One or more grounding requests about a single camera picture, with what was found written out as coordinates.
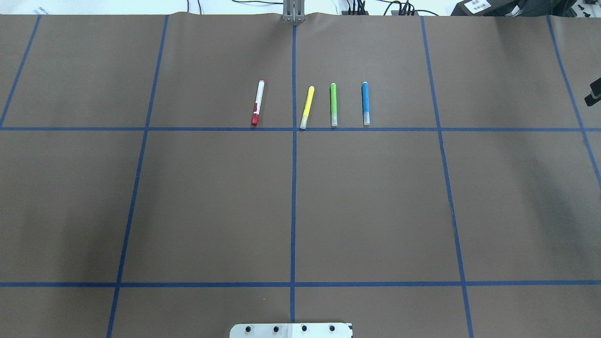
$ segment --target yellow marker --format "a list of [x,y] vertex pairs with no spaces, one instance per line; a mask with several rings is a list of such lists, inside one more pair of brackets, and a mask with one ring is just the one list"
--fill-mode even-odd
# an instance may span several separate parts
[[305,110],[302,112],[302,120],[300,120],[300,128],[307,128],[307,119],[309,118],[309,112],[311,111],[311,103],[313,102],[313,94],[315,93],[315,87],[310,86],[309,92],[307,92],[307,101],[305,102]]

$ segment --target white bracket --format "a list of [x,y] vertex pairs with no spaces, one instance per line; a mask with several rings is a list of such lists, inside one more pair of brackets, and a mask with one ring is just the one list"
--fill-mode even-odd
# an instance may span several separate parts
[[284,0],[282,18],[284,21],[291,23],[305,21],[305,0]]
[[353,324],[236,324],[230,338],[353,338]]

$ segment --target pen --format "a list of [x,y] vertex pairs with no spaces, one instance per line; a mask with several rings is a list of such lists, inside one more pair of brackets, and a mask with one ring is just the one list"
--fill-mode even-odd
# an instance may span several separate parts
[[361,92],[363,94],[363,125],[370,125],[370,89],[367,82],[363,82],[361,86]]
[[259,122],[259,112],[261,111],[261,101],[263,100],[263,88],[265,88],[265,80],[259,80],[259,86],[257,88],[257,98],[255,99],[255,108],[252,112],[251,125],[256,126]]
[[338,99],[336,94],[336,84],[330,85],[330,107],[332,111],[332,127],[338,126]]
[[315,93],[315,87],[310,86],[309,92],[307,92],[307,101],[305,102],[305,110],[302,112],[302,119],[300,120],[300,128],[307,128],[307,119],[309,118],[309,112],[311,111],[311,103],[313,102],[313,94]]

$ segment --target blue marker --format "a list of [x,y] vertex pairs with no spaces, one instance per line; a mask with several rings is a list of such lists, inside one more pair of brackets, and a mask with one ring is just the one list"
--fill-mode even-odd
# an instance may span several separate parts
[[363,82],[361,86],[361,92],[363,94],[363,125],[370,125],[370,88],[367,82]]

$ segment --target vertical blue line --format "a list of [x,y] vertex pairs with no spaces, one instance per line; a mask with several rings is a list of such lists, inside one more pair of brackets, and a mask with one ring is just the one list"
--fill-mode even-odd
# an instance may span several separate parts
[[442,168],[445,174],[445,183],[447,185],[447,198],[451,208],[451,218],[453,220],[453,232],[455,236],[455,251],[457,252],[457,263],[459,265],[459,277],[461,278],[463,305],[465,306],[465,317],[468,322],[468,334],[474,338],[474,329],[472,327],[472,315],[469,309],[468,287],[465,283],[465,272],[463,270],[463,257],[461,255],[461,245],[459,242],[459,230],[457,229],[457,218],[455,216],[455,205],[453,203],[453,192],[451,191],[451,180],[449,178],[447,154],[445,153],[444,139],[442,138],[441,118],[438,113],[438,101],[436,100],[436,89],[434,87],[434,76],[432,74],[432,62],[430,60],[430,49],[428,48],[428,35],[426,34],[426,23],[424,17],[421,19],[421,31],[424,37],[424,49],[426,50],[426,63],[428,65],[428,76],[430,77],[430,91],[432,92],[432,103],[434,104],[434,116],[436,117],[436,128],[438,129],[438,144],[441,148]]
[[150,116],[152,115],[152,107],[154,103],[154,93],[156,91],[156,83],[159,79],[160,61],[163,55],[163,47],[165,45],[165,36],[167,33],[167,23],[169,22],[169,16],[165,16],[163,23],[163,33],[160,38],[159,55],[156,60],[156,68],[154,69],[154,79],[152,84],[152,91],[150,92],[150,100],[148,102],[148,112],[146,114],[146,128],[144,131],[144,137],[142,138],[142,146],[140,147],[140,156],[138,158],[138,167],[136,169],[136,179],[133,182],[132,201],[129,205],[129,214],[127,216],[127,225],[125,227],[125,236],[123,238],[123,248],[121,249],[121,258],[119,259],[119,270],[117,272],[117,284],[115,285],[115,292],[113,294],[113,302],[111,306],[111,316],[109,317],[109,325],[106,330],[106,337],[110,338],[112,335],[113,324],[115,323],[115,314],[117,312],[117,303],[119,300],[119,291],[121,289],[121,279],[123,278],[123,266],[125,265],[125,256],[127,253],[127,243],[129,242],[129,233],[132,228],[133,210],[136,206],[136,197],[138,195],[138,185],[140,182],[140,172],[142,171],[142,163],[144,162],[144,153],[146,151],[146,141],[148,140],[148,127],[150,126]]
[[10,93],[6,99],[6,104],[4,105],[4,110],[2,112],[2,117],[0,117],[0,127],[4,123],[4,119],[6,118],[6,114],[8,113],[8,107],[10,106],[10,102],[13,100],[14,90],[17,88],[17,83],[19,83],[19,77],[21,77],[21,71],[23,70],[23,66],[25,65],[25,60],[27,60],[27,55],[29,55],[29,50],[31,49],[31,44],[34,42],[35,33],[37,32],[38,26],[40,26],[41,15],[38,15],[37,20],[35,21],[34,30],[31,32],[31,36],[29,37],[29,42],[27,43],[27,48],[25,48],[25,53],[23,54],[23,58],[21,59],[21,64],[19,65],[19,69],[17,70],[17,75],[14,77],[13,86],[10,88]]
[[570,95],[570,100],[572,101],[572,107],[574,107],[574,113],[576,114],[576,119],[578,120],[580,131],[582,132],[582,138],[584,139],[584,144],[587,147],[588,157],[591,159],[591,163],[593,164],[593,171],[595,172],[595,176],[597,177],[597,184],[599,185],[599,189],[601,189],[601,174],[599,174],[599,168],[597,166],[597,162],[595,161],[595,156],[593,155],[591,144],[588,142],[587,131],[584,129],[584,123],[582,122],[582,119],[580,117],[580,111],[578,111],[578,106],[576,105],[576,100],[574,99],[572,86],[570,86],[570,81],[568,81],[567,79],[566,70],[563,66],[563,61],[561,61],[560,49],[557,46],[557,40],[555,39],[555,33],[553,32],[553,24],[551,23],[551,17],[549,17],[549,15],[547,15],[547,24],[549,25],[549,32],[551,33],[551,40],[553,40],[555,56],[557,57],[557,62],[560,65],[561,75],[563,76],[564,82],[566,83],[567,92]]
[[296,282],[296,25],[292,26],[292,203],[290,221],[290,322],[294,323]]

